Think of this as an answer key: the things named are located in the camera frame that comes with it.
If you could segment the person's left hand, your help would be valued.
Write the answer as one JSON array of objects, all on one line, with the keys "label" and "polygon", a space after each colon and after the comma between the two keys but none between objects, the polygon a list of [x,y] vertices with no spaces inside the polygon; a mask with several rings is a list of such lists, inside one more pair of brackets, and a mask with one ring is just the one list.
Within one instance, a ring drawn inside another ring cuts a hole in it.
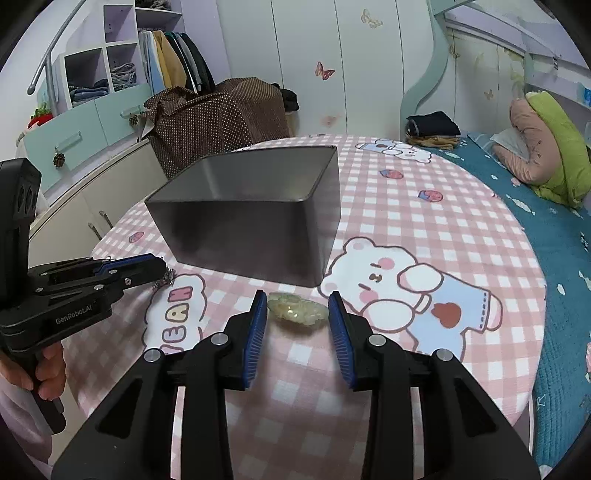
[{"label": "person's left hand", "polygon": [[34,386],[31,377],[25,370],[1,353],[1,376],[10,384],[22,389],[36,390],[41,399],[52,401],[60,397],[66,385],[66,363],[63,356],[63,346],[60,342],[42,350],[37,364],[35,378],[40,382]]}]

